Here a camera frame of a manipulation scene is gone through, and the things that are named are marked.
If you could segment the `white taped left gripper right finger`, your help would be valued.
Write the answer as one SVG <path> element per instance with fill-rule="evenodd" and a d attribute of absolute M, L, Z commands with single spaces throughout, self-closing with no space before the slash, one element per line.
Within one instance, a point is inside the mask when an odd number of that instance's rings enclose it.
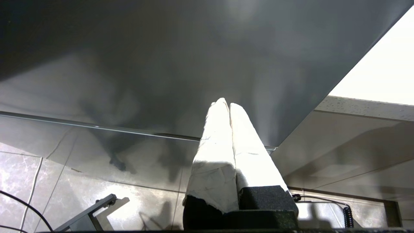
<path fill-rule="evenodd" d="M 230 105 L 239 208 L 241 210 L 299 210 L 271 156 L 242 106 Z"/>

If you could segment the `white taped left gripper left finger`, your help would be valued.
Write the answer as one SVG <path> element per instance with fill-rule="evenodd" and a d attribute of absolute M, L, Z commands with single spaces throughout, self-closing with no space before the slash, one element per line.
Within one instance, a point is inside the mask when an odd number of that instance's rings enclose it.
<path fill-rule="evenodd" d="M 183 200 L 184 230 L 222 229 L 239 210 L 230 112 L 224 98 L 211 103 Z"/>

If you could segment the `grey base cabinet front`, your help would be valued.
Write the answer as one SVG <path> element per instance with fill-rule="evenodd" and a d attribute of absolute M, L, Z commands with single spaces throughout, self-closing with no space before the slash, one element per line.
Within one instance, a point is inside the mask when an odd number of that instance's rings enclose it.
<path fill-rule="evenodd" d="M 414 228 L 414 121 L 312 112 L 271 157 L 288 186 L 350 205 L 358 227 Z"/>

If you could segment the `tall grey metal appliance front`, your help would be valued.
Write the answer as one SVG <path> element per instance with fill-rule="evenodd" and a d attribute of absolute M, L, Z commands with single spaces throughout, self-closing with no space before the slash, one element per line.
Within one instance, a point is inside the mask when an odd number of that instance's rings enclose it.
<path fill-rule="evenodd" d="M 0 145 L 185 188 L 205 115 L 275 149 L 414 0 L 0 0 Z"/>

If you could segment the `grey metal stand leg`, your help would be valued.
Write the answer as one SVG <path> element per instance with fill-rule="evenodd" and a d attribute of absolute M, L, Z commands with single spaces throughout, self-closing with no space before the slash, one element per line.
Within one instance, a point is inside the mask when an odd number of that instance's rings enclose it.
<path fill-rule="evenodd" d="M 96 200 L 95 204 L 69 219 L 55 232 L 102 232 L 109 227 L 107 217 L 130 201 L 128 197 L 119 199 L 115 194 Z"/>

